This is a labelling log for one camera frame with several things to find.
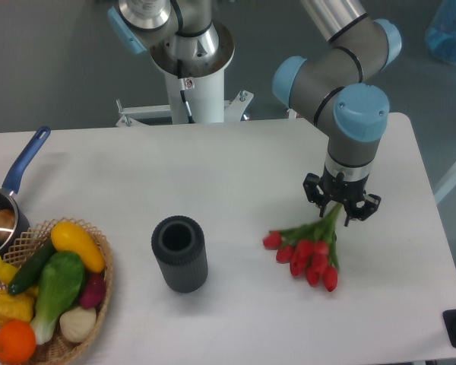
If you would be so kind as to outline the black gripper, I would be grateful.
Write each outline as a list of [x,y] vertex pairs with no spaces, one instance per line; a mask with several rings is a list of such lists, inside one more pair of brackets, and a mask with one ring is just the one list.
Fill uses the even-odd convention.
[[302,183],[306,198],[319,209],[319,217],[324,217],[330,201],[343,204],[346,212],[344,226],[350,221],[365,221],[377,212],[382,198],[366,194],[364,189],[367,177],[358,181],[346,181],[331,175],[324,169],[322,177],[308,173]]

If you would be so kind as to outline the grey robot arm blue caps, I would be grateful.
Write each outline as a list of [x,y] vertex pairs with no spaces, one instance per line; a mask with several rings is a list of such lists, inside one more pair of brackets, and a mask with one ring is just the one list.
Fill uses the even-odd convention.
[[[366,182],[389,114],[386,94],[367,81],[399,55],[401,35],[390,22],[371,19],[358,1],[303,5],[330,51],[317,62],[286,59],[272,91],[328,137],[323,174],[304,179],[307,199],[321,210],[341,203],[348,220],[364,221],[381,202]],[[164,74],[175,124],[226,121],[224,71],[234,42],[209,1],[119,1],[107,16],[123,45],[149,52]]]

